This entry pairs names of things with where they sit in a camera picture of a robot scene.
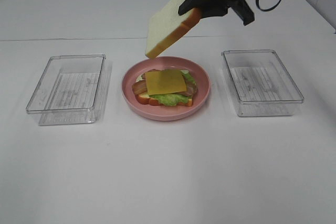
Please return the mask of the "bread slice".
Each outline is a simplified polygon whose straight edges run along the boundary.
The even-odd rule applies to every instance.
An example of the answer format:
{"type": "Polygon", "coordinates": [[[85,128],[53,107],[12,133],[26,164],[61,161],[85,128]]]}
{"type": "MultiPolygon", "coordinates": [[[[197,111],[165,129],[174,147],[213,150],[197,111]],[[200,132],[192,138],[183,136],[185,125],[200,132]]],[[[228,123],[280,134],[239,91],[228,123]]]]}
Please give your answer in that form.
{"type": "Polygon", "coordinates": [[[156,58],[200,21],[202,12],[198,8],[192,8],[183,15],[178,14],[179,6],[184,1],[170,0],[151,17],[145,50],[148,58],[156,58]]]}
{"type": "MultiPolygon", "coordinates": [[[[137,77],[135,83],[138,82],[138,81],[140,81],[140,80],[145,80],[145,73],[139,75],[139,76],[137,77]]],[[[136,98],[136,100],[137,100],[140,104],[149,105],[149,102],[148,102],[147,99],[142,98],[142,97],[139,98],[139,94],[138,94],[138,95],[135,95],[135,98],[136,98]]]]}

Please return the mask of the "bacon strip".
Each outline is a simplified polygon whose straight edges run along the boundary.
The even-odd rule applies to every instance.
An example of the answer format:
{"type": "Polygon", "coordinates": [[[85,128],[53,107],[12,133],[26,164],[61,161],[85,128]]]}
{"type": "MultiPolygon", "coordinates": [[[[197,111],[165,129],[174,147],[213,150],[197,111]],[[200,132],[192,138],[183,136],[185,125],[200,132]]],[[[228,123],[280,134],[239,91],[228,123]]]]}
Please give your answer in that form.
{"type": "Polygon", "coordinates": [[[180,94],[192,98],[194,94],[197,92],[197,84],[193,80],[187,80],[187,79],[184,80],[186,84],[186,91],[182,91],[180,92],[180,94]]]}
{"type": "Polygon", "coordinates": [[[140,80],[132,85],[132,91],[135,95],[147,92],[146,81],[140,80]]]}

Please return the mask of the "yellow cheese slice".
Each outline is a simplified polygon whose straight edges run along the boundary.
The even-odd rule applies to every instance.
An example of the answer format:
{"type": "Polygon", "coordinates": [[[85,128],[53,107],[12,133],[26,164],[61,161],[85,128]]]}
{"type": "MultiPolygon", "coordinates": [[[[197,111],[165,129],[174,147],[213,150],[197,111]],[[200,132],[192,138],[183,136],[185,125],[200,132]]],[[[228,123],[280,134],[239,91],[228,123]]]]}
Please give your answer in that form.
{"type": "Polygon", "coordinates": [[[187,90],[182,72],[177,69],[146,72],[145,81],[149,95],[179,93],[187,90]]]}

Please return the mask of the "green lettuce leaf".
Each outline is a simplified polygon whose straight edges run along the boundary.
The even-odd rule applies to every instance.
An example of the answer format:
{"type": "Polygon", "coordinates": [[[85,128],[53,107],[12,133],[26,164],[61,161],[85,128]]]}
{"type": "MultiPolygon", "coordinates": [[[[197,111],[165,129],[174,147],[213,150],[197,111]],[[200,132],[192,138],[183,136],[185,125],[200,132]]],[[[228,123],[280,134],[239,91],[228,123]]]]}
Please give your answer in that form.
{"type": "MultiPolygon", "coordinates": [[[[195,81],[194,77],[190,74],[188,70],[181,70],[182,76],[184,79],[195,81]]],[[[192,106],[193,97],[186,97],[178,93],[170,94],[156,94],[148,95],[147,92],[139,95],[139,98],[145,98],[148,100],[149,105],[163,105],[163,106],[192,106]]]]}

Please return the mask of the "right clear plastic tray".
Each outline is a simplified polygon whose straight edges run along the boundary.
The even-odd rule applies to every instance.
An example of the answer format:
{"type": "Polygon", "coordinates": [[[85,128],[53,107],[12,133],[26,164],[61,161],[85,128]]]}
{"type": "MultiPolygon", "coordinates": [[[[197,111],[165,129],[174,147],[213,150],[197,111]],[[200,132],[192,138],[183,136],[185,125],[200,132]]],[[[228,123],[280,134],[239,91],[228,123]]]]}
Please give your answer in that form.
{"type": "Polygon", "coordinates": [[[304,102],[274,50],[228,50],[222,57],[224,78],[238,116],[292,116],[304,102]]]}

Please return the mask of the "clear plastic tray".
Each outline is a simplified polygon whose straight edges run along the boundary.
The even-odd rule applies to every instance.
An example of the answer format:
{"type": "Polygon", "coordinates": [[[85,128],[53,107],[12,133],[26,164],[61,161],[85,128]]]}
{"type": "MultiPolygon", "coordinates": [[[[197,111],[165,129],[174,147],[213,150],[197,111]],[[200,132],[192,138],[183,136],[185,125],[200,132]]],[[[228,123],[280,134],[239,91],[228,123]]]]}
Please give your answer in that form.
{"type": "Polygon", "coordinates": [[[106,57],[50,57],[27,104],[39,126],[94,123],[106,98],[106,57]]]}
{"type": "Polygon", "coordinates": [[[222,57],[224,78],[238,116],[292,116],[304,102],[274,50],[228,50],[222,57]]]}

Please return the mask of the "pink round plate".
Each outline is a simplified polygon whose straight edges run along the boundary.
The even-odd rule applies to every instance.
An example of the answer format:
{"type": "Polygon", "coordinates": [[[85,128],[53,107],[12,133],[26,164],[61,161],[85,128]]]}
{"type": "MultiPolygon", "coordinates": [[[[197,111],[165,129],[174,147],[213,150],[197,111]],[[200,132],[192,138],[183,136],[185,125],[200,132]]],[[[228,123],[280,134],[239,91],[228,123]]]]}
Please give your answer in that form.
{"type": "Polygon", "coordinates": [[[194,114],[203,106],[209,96],[211,82],[206,71],[198,64],[184,58],[165,56],[147,59],[135,64],[125,73],[121,88],[130,109],[138,115],[156,121],[174,121],[194,114]],[[163,70],[167,68],[188,70],[195,79],[197,93],[193,98],[192,106],[153,106],[140,104],[136,100],[132,91],[132,85],[136,78],[151,69],[163,70]]]}

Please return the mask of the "left clear plastic tray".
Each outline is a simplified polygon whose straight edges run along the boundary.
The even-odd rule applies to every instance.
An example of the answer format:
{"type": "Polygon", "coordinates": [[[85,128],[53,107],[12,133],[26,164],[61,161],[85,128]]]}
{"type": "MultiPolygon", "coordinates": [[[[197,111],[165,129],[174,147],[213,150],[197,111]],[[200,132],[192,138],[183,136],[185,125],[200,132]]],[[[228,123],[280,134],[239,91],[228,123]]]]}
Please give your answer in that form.
{"type": "Polygon", "coordinates": [[[94,123],[106,98],[106,57],[50,57],[27,104],[39,126],[94,123]]]}

